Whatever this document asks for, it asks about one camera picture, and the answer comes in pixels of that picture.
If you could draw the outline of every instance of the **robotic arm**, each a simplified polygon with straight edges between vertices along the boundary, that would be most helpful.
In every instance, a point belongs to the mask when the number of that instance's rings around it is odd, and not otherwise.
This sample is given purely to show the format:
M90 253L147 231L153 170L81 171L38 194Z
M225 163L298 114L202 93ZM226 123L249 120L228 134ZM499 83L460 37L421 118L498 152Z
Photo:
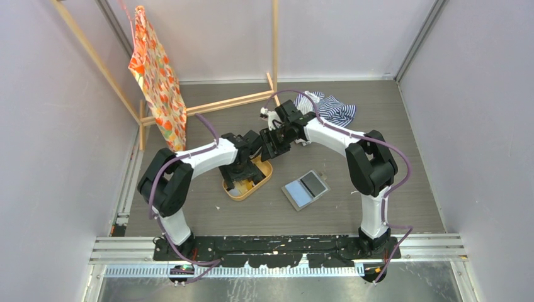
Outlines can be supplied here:
M351 181L361 194L363 219L358 230L360 241L367 251L381 249L390 239L390 229L382 223L382 200L393 184L397 164L388 148L352 135L384 141L382 135L375 130L369 133L346 130L351 135L345 135L331 129L335 127L332 124L326 124L332 127L323 125L313 112L303 115L291 101L283 103L275 111L280 120L279 127L270 125L259 135L253 131L244 137L232 133L222 135L217 148L200 155L188 156L206 147L176 153L164 148L156 154L137 186L146 201L159 169L174 157L184 157L166 169L165 173L172 173L172 176L168 180L163 177L159 180L154 195L153 210L161 217L173 244L180 248L192 235L182 210L192 179L219 167L229 188L236 180L260 181L261 175L251 165L250 156L261 152L262 161L273 159L289 151L290 144L300 138L324 145L346 157Z

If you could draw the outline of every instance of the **white wall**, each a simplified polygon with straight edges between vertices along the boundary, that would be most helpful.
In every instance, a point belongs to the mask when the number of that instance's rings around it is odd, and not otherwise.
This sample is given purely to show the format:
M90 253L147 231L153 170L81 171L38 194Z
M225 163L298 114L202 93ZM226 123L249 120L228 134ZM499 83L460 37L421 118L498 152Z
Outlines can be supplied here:
M65 3L139 100L94 1ZM0 300L79 301L135 123L50 1L4 3L0 27Z
M271 70L271 0L123 1L132 17L145 6L181 81L263 81ZM279 2L279 78L366 79L396 75L434 0Z
M446 227L482 301L531 301L534 3L450 1L401 82Z

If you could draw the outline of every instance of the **wooden beam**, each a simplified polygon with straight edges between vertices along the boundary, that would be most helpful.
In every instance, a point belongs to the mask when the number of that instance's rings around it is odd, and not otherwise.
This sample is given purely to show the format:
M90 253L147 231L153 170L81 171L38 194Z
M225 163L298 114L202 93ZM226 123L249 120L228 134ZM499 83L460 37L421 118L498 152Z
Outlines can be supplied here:
M76 36L78 41L85 48L85 51L91 57L91 59L96 64L96 66L98 67L100 72L104 75L106 80L110 83L110 85L113 88L113 90L115 91L116 95L122 101L124 106L126 106L126 109L128 109L128 111L133 116L135 121L139 125L141 125L142 124L141 120L137 116L137 113L135 112L132 103L128 100L128 98L126 97L125 93L122 91L120 86L117 84L115 78L113 78L113 76L111 75L111 72L108 70L108 68L106 67L106 65L104 64L104 62L100 58L100 56L96 53L96 50L93 48L91 42L89 42L89 40L85 36L85 34L82 31L82 29L80 29L80 27L78 26L76 21L74 21L74 18L69 13L67 8L59 0L50 0L50 1L52 2L54 7L56 8L57 12L61 15L61 17L63 18L65 23L67 23L67 25L71 29L72 33Z
M271 75L269 74L269 72L267 72L267 81L269 81L269 86L271 86L271 90L276 91L273 87L273 80L271 79ZM280 100L278 99L278 96L275 96L275 103L276 107L280 106Z
M145 115L145 102L144 100L139 101L139 118L143 118ZM139 150L145 150L145 125L142 123L139 124Z
M213 102L213 103L209 103L206 105L190 107L187 109L187 116L192 116L198 113L208 113L208 112L217 111L221 109L236 107L236 106L250 104L250 103L259 102L259 101L264 101L268 99L271 96L271 94L273 94L273 91L265 91L261 93L250 94L248 96L242 96L242 97L235 98L235 99L228 99L225 101ZM156 124L156 119L153 116L150 116L146 118L141 118L141 122L145 126L150 126L150 125Z
M273 85L271 89L278 91L278 0L273 0Z

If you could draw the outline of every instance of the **floral cloth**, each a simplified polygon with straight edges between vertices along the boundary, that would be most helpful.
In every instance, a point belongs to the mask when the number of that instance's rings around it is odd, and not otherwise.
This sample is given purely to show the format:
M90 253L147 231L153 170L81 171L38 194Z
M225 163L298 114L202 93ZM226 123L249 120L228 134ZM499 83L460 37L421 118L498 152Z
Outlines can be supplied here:
M135 8L134 51L128 69L156 119L169 148L185 150L186 107L180 94L178 78L159 43L154 27L148 22L143 6Z

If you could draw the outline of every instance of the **blue and white striped fabric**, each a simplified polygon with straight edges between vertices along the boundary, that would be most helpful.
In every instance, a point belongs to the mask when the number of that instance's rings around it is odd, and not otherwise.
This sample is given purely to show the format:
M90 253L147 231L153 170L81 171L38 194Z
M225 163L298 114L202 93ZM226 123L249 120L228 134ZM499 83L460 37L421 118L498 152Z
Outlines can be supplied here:
M305 91L314 101L317 101L319 115L321 118L342 127L347 127L356 116L356 105L345 105L338 101L334 96L324 98L324 93L320 91ZM310 101L303 95L299 94L295 99L295 106L306 114L313 111Z

